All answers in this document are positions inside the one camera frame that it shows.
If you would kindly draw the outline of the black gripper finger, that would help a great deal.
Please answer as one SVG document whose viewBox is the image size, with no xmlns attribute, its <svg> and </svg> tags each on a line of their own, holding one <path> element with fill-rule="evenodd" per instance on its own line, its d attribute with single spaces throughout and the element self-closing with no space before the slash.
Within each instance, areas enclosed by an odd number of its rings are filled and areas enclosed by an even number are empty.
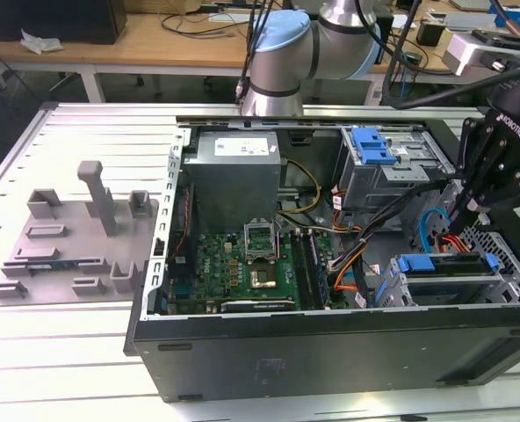
<svg viewBox="0 0 520 422">
<path fill-rule="evenodd" d="M 464 209 L 487 213 L 493 209 L 512 210 L 520 207 L 520 169 L 492 172 L 473 182 Z"/>
<path fill-rule="evenodd" d="M 490 173 L 505 149 L 505 141 L 498 135 L 499 127 L 491 120 L 464 120 L 457 163 L 462 190 L 450 208 L 451 233 L 463 232 L 482 210 Z"/>
</svg>

